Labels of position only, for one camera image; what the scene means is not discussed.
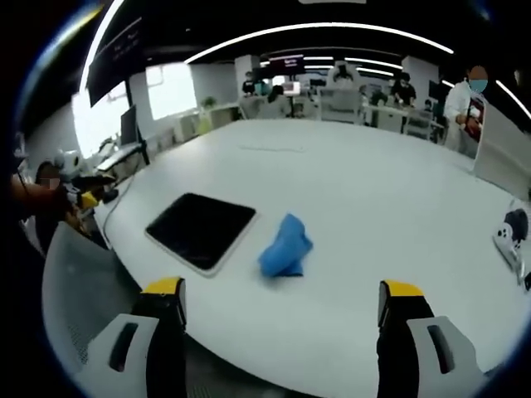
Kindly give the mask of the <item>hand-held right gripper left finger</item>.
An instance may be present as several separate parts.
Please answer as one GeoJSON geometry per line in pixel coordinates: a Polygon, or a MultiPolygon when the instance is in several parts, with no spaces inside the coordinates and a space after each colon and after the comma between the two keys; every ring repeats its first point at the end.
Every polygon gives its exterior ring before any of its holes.
{"type": "Polygon", "coordinates": [[[88,397],[185,397],[186,283],[168,277],[143,289],[88,346],[88,397]]]}

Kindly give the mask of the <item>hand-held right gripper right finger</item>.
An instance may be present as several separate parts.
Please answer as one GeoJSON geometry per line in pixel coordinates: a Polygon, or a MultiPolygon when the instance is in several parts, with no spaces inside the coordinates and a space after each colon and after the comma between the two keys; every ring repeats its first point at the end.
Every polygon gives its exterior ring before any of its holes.
{"type": "Polygon", "coordinates": [[[470,339],[413,284],[380,282],[378,331],[379,397],[473,397],[488,381],[470,339]]]}

